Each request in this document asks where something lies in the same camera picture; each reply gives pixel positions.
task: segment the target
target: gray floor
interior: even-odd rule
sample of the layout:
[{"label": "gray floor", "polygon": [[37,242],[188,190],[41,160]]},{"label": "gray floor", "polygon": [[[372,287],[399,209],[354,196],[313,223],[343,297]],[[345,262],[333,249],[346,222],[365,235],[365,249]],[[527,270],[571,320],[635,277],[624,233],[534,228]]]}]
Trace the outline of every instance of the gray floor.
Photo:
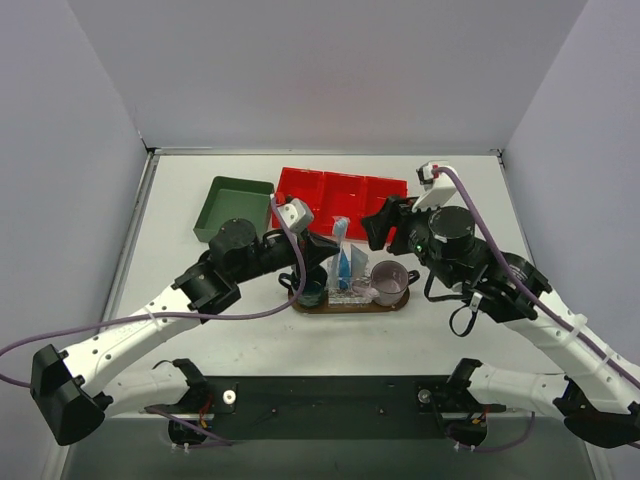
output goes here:
[{"label": "gray floor", "polygon": [[[171,452],[167,423],[113,419],[72,447],[63,479],[473,478],[592,479],[584,444],[540,419],[527,443],[502,454],[456,453],[448,440],[255,441]],[[524,419],[494,419],[487,444],[517,438]]]}]

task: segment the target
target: gray back wall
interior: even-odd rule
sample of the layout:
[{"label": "gray back wall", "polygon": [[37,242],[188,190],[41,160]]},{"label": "gray back wall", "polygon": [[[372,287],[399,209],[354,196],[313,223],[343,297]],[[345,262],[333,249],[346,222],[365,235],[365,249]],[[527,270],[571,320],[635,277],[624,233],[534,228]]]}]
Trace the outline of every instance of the gray back wall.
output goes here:
[{"label": "gray back wall", "polygon": [[[640,363],[640,3],[590,0],[506,149],[533,256],[569,307]],[[618,478],[640,455],[610,453]]]},{"label": "gray back wall", "polygon": [[154,147],[504,147],[585,0],[70,0]]},{"label": "gray back wall", "polygon": [[[146,152],[64,0],[3,2],[0,64],[4,346],[99,320]],[[36,348],[2,373],[28,380]],[[0,397],[0,477],[40,478],[53,437],[27,390],[0,383]]]}]

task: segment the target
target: red plastic tray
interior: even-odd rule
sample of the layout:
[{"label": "red plastic tray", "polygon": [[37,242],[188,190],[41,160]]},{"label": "red plastic tray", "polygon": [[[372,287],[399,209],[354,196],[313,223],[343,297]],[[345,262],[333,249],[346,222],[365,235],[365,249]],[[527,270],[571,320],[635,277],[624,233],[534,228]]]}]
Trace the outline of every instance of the red plastic tray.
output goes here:
[{"label": "red plastic tray", "polygon": [[[378,212],[389,195],[406,197],[407,182],[284,167],[277,192],[299,198],[309,205],[315,216],[309,227],[311,231],[331,235],[333,217],[349,217],[347,238],[366,240],[360,219]],[[275,216],[272,222],[277,228]]]}]

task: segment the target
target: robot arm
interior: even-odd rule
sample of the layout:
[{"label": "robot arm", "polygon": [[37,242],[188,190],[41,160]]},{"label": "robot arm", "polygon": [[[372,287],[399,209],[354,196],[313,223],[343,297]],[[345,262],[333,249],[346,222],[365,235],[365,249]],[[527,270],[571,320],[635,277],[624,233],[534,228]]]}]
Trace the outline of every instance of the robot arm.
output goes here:
[{"label": "robot arm", "polygon": [[[307,230],[313,214],[303,202],[293,199],[278,210],[298,235],[306,269],[338,253],[335,242]],[[229,220],[198,262],[135,312],[131,323],[60,351],[48,345],[36,352],[31,395],[57,442],[75,443],[118,413],[174,405],[187,394],[206,399],[207,382],[188,360],[163,363],[148,372],[121,372],[167,340],[205,323],[202,314],[217,315],[238,301],[238,283],[294,264],[293,245],[282,230],[259,239],[247,220]]]},{"label": "robot arm", "polygon": [[[390,197],[377,214],[362,220],[371,249],[382,249],[389,230],[396,227],[389,253],[415,254],[430,277],[459,292],[474,314],[482,311],[518,332],[566,374],[522,374],[465,359],[451,377],[452,388],[467,389],[482,404],[561,418],[574,434],[598,446],[639,440],[640,367],[591,331],[586,317],[572,313],[526,259],[501,253],[506,273],[489,241],[475,236],[476,220],[469,210],[442,206],[458,189],[452,181],[455,170],[427,164],[418,177],[425,194]],[[488,232],[483,233],[488,239]]]}]

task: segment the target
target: white tabletop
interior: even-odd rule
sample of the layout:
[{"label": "white tabletop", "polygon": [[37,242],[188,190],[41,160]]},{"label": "white tabletop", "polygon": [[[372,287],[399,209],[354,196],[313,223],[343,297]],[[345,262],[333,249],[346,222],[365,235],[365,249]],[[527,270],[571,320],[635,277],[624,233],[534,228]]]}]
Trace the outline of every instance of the white tabletop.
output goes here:
[{"label": "white tabletop", "polygon": [[[192,229],[216,175],[277,185],[283,166],[406,179],[419,195],[415,169],[433,157],[212,155],[162,156],[118,308],[128,315],[153,298],[206,249]],[[527,256],[502,172],[495,157],[438,157],[454,166],[500,248]],[[461,205],[456,196],[452,204]],[[366,243],[359,243],[366,248]],[[463,357],[502,368],[557,372],[522,337],[481,315],[466,338],[447,324],[458,302],[431,304],[422,296],[428,271],[413,255],[373,252],[372,263],[393,258],[422,278],[408,305],[375,315],[304,315],[288,309],[252,321],[215,322],[176,337],[132,368],[188,357],[207,375],[413,375],[449,374]],[[242,299],[225,313],[259,312],[283,303],[285,290],[270,274],[240,285]],[[441,285],[434,294],[444,293]],[[466,320],[461,312],[461,322]]]}]

